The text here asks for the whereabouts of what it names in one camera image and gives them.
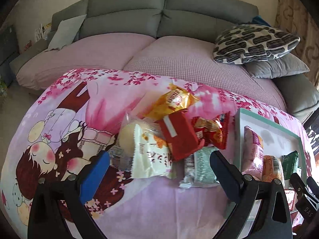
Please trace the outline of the green mung cake packet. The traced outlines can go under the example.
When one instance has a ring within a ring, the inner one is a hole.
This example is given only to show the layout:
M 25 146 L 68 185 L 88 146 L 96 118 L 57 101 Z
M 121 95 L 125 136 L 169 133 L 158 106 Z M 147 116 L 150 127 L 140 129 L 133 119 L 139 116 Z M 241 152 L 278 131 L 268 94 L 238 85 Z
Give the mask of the green mung cake packet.
M 283 156 L 282 168 L 284 173 L 284 179 L 289 180 L 293 173 L 297 172 L 299 161 L 298 151 L 293 151 L 288 155 Z

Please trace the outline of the pale green silver packet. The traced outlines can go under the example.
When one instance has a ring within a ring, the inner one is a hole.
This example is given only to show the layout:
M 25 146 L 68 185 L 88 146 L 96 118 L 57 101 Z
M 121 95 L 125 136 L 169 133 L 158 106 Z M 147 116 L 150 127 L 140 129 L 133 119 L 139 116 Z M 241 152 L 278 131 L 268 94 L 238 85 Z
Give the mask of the pale green silver packet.
M 182 189 L 211 188 L 220 183 L 211 169 L 210 155 L 216 147 L 203 147 L 184 159 L 184 178 L 179 182 Z

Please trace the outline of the orange barcode bread packet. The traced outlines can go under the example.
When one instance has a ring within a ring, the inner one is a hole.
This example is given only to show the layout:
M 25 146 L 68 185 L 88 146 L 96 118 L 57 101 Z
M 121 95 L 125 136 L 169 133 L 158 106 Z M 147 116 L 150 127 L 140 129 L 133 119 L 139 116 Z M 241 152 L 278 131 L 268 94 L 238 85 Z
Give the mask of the orange barcode bread packet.
M 279 158 L 272 155 L 263 157 L 262 181 L 271 182 L 273 179 L 279 179 L 284 184 L 284 173 Z

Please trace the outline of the pink bread packet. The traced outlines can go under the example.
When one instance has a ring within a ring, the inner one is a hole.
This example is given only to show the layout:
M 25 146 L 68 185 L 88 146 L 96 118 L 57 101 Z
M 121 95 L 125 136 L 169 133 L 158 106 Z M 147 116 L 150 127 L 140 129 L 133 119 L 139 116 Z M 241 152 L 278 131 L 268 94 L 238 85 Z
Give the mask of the pink bread packet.
M 244 127 L 244 147 L 241 171 L 250 174 L 255 180 L 262 180 L 263 139 L 249 126 Z

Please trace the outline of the clear round bun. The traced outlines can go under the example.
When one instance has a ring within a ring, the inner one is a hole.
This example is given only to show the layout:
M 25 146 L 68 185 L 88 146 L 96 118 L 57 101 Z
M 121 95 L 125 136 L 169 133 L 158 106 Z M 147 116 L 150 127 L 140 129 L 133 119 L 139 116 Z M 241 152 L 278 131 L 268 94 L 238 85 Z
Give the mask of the clear round bun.
M 159 124 L 154 123 L 149 118 L 141 119 L 130 112 L 125 112 L 116 142 L 109 149 L 111 165 L 120 171 L 131 171 L 132 168 L 135 151 L 135 125 L 139 125 L 142 132 L 150 132 L 161 139 L 164 138 Z

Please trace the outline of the small red orange snack packet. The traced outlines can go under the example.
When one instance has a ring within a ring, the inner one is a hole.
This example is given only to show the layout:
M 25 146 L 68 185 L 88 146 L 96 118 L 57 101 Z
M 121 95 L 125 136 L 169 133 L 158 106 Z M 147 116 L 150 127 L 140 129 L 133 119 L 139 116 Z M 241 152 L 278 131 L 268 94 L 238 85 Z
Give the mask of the small red orange snack packet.
M 214 119 L 205 119 L 202 117 L 193 117 L 191 120 L 192 127 L 199 139 L 204 140 L 204 145 L 215 146 L 218 149 L 226 149 L 228 138 L 228 124 L 230 112 L 223 113 Z

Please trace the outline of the teal cardboard box lid tray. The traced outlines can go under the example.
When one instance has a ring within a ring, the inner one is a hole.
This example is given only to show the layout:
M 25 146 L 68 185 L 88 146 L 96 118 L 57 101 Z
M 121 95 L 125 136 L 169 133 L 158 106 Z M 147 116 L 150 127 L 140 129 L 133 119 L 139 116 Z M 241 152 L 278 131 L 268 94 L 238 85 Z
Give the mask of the teal cardboard box lid tray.
M 281 125 L 264 118 L 252 111 L 240 108 L 235 115 L 235 153 L 233 164 L 241 169 L 244 149 L 244 128 L 248 126 L 262 139 L 264 154 L 282 159 L 293 151 L 299 154 L 298 166 L 301 168 L 301 179 L 307 180 L 306 160 L 301 138 Z

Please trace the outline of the dark red biscuit packet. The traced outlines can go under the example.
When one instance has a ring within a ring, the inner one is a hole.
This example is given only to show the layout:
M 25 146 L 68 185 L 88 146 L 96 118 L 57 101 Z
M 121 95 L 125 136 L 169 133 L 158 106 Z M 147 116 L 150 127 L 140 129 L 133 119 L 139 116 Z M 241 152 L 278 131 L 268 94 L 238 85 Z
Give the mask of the dark red biscuit packet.
M 204 147 L 204 139 L 199 139 L 187 116 L 188 110 L 180 110 L 157 120 L 174 161 L 187 158 Z

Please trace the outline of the yellow cake packet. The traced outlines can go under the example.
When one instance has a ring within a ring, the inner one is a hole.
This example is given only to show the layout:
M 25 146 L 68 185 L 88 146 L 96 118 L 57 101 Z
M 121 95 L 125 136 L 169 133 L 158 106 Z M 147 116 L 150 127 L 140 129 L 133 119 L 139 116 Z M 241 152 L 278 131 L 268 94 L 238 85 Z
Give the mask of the yellow cake packet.
M 188 90 L 174 84 L 169 84 L 169 91 L 161 95 L 143 113 L 143 116 L 153 121 L 158 121 L 169 114 L 186 110 L 199 101 L 200 99 Z

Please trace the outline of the red patterned cake packet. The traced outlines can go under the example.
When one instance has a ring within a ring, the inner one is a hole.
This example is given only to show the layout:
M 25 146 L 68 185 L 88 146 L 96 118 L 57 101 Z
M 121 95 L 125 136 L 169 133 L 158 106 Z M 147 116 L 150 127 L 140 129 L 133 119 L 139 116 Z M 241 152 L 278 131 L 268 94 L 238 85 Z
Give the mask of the red patterned cake packet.
M 297 199 L 296 192 L 291 189 L 284 190 L 287 198 L 288 207 L 291 213 L 296 211 L 295 201 Z

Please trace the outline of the white cream snack packet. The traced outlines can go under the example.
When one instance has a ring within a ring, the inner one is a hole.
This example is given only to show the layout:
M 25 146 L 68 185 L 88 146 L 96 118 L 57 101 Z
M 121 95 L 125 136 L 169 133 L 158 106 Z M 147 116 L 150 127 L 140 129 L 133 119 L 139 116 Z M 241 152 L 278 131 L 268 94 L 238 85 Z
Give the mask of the white cream snack packet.
M 164 176 L 176 178 L 172 155 L 166 142 L 153 132 L 143 129 L 139 124 L 134 127 L 134 157 L 131 166 L 133 179 L 146 179 Z

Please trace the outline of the grey-green piped cushion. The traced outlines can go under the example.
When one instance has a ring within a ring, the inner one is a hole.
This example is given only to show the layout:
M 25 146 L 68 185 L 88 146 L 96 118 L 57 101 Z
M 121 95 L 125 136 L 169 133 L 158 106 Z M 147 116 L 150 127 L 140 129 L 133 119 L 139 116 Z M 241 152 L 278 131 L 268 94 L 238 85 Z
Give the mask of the grey-green piped cushion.
M 305 123 L 318 109 L 318 90 L 304 74 L 273 79 L 290 115 Z

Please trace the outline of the grey pillow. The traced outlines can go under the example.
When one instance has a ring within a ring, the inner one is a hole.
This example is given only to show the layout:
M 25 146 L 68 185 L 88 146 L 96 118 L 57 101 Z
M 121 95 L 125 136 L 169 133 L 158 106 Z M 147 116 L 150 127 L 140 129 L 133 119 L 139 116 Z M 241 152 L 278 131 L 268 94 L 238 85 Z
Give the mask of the grey pillow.
M 244 67 L 251 77 L 264 79 L 275 79 L 310 71 L 309 67 L 292 53 L 274 60 L 250 62 L 244 64 Z

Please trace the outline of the black white patterned pillow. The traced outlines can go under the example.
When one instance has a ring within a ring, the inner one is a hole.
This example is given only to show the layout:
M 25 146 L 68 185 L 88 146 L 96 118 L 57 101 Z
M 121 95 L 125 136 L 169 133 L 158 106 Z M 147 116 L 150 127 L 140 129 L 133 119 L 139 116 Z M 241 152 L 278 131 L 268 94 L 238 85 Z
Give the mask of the black white patterned pillow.
M 297 47 L 297 35 L 259 24 L 240 24 L 223 31 L 215 40 L 213 59 L 243 65 L 281 58 Z

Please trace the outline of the blue garment behind pillows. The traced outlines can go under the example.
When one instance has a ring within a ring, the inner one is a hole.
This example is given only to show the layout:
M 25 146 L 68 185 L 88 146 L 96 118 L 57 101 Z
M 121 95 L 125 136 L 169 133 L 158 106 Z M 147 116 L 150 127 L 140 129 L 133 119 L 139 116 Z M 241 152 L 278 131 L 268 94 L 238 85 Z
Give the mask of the blue garment behind pillows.
M 260 15 L 255 16 L 252 19 L 251 23 L 271 27 L 271 25 L 269 23 L 267 23 Z

